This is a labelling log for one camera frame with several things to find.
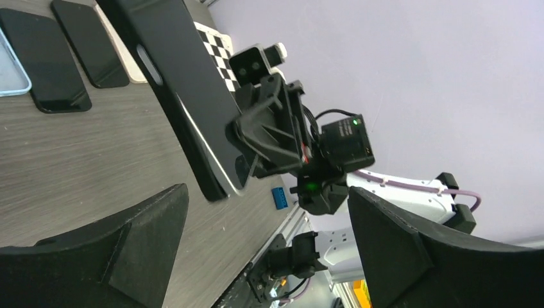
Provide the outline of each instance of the gray wood-grain table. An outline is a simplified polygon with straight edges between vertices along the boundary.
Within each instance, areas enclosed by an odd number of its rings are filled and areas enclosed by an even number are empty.
[[[48,0],[0,4],[53,17]],[[47,115],[30,95],[0,98],[0,246],[33,245],[186,183],[164,307],[210,307],[287,215],[270,191],[281,180],[253,179],[245,196],[210,204],[149,85],[98,90],[80,72],[88,112]]]

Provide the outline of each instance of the white smartphone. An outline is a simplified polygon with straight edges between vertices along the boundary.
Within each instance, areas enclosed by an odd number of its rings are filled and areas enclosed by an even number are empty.
[[[32,83],[17,55],[0,29],[0,96],[23,95]]]
[[[123,64],[124,70],[126,71],[130,81],[132,83],[148,82],[142,73],[142,70],[140,70],[140,67],[138,67],[138,64],[136,64],[136,61],[134,61],[134,58],[132,58],[132,55],[98,4],[94,6],[94,10],[98,14],[102,25],[104,25],[104,28],[106,29],[106,32],[108,33],[108,36],[110,37],[110,40],[115,48],[115,52],[117,52],[119,59],[121,59],[121,63]]]

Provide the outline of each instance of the blue label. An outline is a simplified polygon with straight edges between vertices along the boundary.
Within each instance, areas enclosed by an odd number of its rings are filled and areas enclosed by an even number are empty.
[[[288,207],[287,198],[285,197],[283,187],[276,187],[272,189],[272,196],[274,197],[274,202],[276,203],[276,209],[281,210]]]

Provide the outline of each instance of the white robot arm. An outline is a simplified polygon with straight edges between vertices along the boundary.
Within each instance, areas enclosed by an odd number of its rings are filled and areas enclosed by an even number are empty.
[[[378,173],[372,173],[372,175],[390,181],[432,187],[439,191],[444,186],[440,180],[413,180]],[[362,187],[400,208],[436,223],[446,223],[455,216],[453,206],[455,202],[451,194],[401,189],[366,180],[356,175],[348,175],[348,185]],[[348,212],[347,200],[337,212]],[[333,282],[347,282],[364,278],[357,244],[350,223],[337,230],[318,232],[315,241],[316,251],[320,255],[319,262],[328,268]]]

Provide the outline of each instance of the green led light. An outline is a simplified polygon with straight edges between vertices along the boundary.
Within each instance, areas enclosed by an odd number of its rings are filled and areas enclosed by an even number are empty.
[[[306,189],[308,189],[309,191],[315,191],[319,188],[319,186],[315,183],[308,183],[306,184]]]

